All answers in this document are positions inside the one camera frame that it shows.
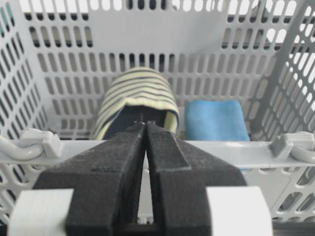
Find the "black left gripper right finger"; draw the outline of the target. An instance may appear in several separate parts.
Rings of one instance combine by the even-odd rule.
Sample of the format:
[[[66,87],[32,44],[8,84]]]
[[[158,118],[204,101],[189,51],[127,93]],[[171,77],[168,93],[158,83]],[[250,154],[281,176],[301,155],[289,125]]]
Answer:
[[[239,168],[146,123],[154,221],[164,236],[209,236],[206,187],[246,186]]]

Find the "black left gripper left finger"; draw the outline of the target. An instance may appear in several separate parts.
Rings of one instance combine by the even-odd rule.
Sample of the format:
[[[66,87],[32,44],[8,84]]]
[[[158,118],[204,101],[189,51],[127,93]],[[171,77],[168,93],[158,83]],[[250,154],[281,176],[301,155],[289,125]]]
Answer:
[[[43,171],[34,189],[73,189],[68,236],[112,236],[137,222],[146,125],[131,126],[89,150]]]

